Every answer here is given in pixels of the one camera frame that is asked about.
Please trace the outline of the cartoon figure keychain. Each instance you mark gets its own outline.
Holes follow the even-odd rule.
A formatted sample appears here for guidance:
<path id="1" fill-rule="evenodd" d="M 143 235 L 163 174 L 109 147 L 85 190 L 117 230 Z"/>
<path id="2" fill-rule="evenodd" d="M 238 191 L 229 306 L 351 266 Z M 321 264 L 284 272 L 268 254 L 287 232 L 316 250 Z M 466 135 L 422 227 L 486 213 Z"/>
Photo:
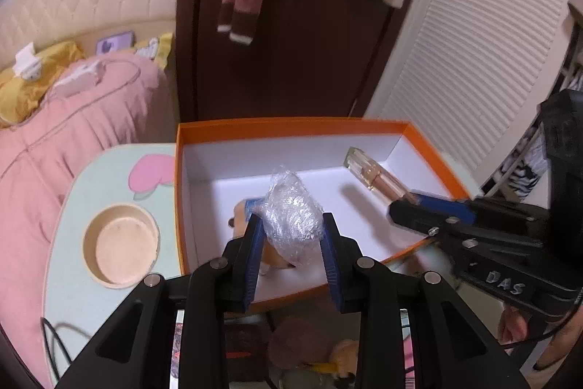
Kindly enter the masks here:
<path id="1" fill-rule="evenodd" d="M 354 388 L 358 366 L 359 342 L 336 343 L 325 362 L 303 362 L 284 370 L 279 388 Z"/>

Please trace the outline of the pink plastic capsule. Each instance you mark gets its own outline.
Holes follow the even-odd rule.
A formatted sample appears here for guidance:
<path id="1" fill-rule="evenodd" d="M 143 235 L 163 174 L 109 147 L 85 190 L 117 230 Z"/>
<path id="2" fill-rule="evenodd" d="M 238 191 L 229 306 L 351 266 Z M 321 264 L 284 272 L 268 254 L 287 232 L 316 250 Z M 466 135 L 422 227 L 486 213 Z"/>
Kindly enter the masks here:
<path id="1" fill-rule="evenodd" d="M 268 357 L 279 369 L 293 369 L 301 364 L 328 360 L 329 340 L 307 320 L 289 317 L 270 336 Z"/>

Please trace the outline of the bubble wrap bundle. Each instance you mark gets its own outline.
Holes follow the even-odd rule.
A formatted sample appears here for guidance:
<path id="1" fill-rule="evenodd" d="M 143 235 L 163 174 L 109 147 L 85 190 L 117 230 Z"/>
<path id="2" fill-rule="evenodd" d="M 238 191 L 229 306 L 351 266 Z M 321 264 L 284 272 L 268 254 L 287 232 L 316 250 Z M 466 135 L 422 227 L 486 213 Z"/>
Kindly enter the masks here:
<path id="1" fill-rule="evenodd" d="M 264 265 L 291 269 L 314 259 L 323 238 L 323 209 L 295 172 L 279 167 L 267 193 L 248 205 L 247 213 L 263 223 Z"/>

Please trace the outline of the dark red patterned pouch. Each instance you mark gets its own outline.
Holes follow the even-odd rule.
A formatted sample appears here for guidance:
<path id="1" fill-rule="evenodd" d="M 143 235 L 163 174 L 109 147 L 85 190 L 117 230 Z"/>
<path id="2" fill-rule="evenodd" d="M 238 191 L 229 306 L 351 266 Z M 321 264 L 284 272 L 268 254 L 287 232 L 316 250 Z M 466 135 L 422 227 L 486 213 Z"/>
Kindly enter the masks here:
<path id="1" fill-rule="evenodd" d="M 264 329 L 234 320 L 227 320 L 224 328 L 228 381 L 265 382 L 269 378 L 269 362 Z"/>

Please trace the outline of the orange storage box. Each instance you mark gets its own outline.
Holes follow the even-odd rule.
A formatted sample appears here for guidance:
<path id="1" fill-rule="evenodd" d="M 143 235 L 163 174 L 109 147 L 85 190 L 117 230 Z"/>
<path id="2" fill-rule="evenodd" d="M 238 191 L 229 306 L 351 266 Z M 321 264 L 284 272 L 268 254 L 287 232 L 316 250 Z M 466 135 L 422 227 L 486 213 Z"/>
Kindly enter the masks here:
<path id="1" fill-rule="evenodd" d="M 218 257 L 233 238 L 228 221 L 257 213 L 265 246 L 285 261 L 259 278 L 253 308 L 274 309 L 324 289 L 323 216 L 361 250 L 389 262 L 422 245 L 392 225 L 387 203 L 345 166 L 353 149 L 404 187 L 466 198 L 466 187 L 410 123 L 339 117 L 245 118 L 182 123 L 175 149 L 176 242 L 181 272 Z"/>

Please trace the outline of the dark wooden door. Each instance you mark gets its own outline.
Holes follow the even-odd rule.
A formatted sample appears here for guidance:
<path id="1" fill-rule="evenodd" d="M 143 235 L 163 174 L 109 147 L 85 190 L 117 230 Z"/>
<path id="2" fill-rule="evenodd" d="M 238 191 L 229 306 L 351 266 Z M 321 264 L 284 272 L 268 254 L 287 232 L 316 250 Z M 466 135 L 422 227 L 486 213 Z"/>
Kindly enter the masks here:
<path id="1" fill-rule="evenodd" d="M 382 0 L 264 0 L 253 42 L 216 29 L 220 0 L 177 0 L 180 119 L 365 113 L 405 19 Z"/>

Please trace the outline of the pink duvet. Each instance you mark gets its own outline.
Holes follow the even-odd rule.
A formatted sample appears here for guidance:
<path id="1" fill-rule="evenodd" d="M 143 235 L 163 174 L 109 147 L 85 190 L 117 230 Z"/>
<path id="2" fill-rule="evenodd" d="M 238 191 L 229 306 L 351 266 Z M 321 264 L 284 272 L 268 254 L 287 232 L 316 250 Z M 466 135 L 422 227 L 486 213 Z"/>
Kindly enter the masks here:
<path id="1" fill-rule="evenodd" d="M 132 53 L 101 56 L 102 79 L 50 94 L 29 119 L 1 131 L 1 327 L 43 388 L 50 386 L 39 318 L 46 262 L 67 193 L 102 151 L 165 142 L 174 129 L 166 73 Z"/>

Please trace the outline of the yellow pillow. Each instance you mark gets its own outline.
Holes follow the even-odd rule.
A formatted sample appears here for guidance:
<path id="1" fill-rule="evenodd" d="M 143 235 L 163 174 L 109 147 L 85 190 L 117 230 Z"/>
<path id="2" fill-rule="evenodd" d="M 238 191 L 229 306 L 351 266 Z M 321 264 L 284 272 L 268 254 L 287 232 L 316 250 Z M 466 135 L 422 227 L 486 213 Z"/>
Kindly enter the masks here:
<path id="1" fill-rule="evenodd" d="M 73 63 L 85 58 L 83 49 L 73 40 L 56 43 L 36 51 L 42 59 L 42 75 L 36 81 L 17 77 L 13 66 L 1 72 L 1 127 L 12 127 L 26 120 L 38 107 L 46 92 Z"/>

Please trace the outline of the purple phone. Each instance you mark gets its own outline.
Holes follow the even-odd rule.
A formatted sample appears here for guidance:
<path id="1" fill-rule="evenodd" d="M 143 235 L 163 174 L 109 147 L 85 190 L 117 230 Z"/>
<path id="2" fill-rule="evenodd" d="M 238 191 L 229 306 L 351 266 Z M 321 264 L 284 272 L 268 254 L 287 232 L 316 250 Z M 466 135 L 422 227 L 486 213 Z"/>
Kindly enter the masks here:
<path id="1" fill-rule="evenodd" d="M 96 43 L 96 53 L 106 54 L 109 52 L 127 50 L 134 45 L 134 32 L 120 32 L 119 34 L 109 35 L 99 39 Z"/>

